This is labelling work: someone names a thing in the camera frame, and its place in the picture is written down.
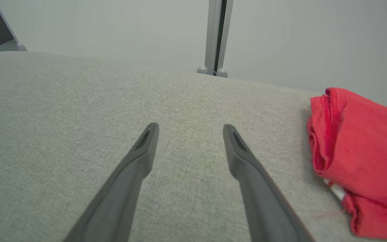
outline towel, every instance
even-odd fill
[[[387,239],[387,107],[328,88],[311,110],[314,171],[352,216],[356,236]]]

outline towel fold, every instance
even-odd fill
[[[314,171],[344,188],[339,196],[355,235],[387,239],[387,107],[328,88],[311,98],[311,110]]]

